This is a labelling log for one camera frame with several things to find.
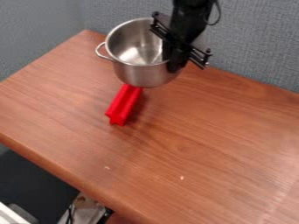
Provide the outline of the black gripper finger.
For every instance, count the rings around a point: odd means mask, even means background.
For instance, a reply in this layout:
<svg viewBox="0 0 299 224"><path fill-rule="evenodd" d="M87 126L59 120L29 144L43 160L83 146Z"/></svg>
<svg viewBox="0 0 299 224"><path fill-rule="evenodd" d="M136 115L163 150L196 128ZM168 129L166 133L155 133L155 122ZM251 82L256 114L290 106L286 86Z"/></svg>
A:
<svg viewBox="0 0 299 224"><path fill-rule="evenodd" d="M163 60L170 61L172 59L174 46L168 40L163 40Z"/></svg>
<svg viewBox="0 0 299 224"><path fill-rule="evenodd" d="M171 73L179 72L188 62L190 56L182 49L174 48L170 53L170 61L167 64L167 69Z"/></svg>

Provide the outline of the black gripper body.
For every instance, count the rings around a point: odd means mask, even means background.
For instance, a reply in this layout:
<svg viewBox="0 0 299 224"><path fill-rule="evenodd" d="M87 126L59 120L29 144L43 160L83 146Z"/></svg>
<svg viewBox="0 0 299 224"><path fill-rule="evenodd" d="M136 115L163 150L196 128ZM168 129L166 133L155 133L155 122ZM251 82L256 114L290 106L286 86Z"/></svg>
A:
<svg viewBox="0 0 299 224"><path fill-rule="evenodd" d="M198 21L190 14L170 17L155 11L152 14L154 22L149 31L162 39L172 43L172 48L182 49L188 53L191 61L200 69L207 66L211 56L211 49L200 50L192 41L200 36L206 29L206 24Z"/></svg>

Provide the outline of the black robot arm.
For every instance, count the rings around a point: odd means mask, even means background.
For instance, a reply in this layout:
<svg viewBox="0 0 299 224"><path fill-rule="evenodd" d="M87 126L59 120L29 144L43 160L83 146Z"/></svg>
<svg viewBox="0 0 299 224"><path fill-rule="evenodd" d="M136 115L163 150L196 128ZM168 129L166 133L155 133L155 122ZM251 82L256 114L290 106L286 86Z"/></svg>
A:
<svg viewBox="0 0 299 224"><path fill-rule="evenodd" d="M212 7L220 11L219 0L172 0L172 15L159 11L152 13L149 31L163 41L163 60L170 73L179 72L191 61L204 69L211 57L211 49L202 50L192 42L202 35L210 23Z"/></svg>

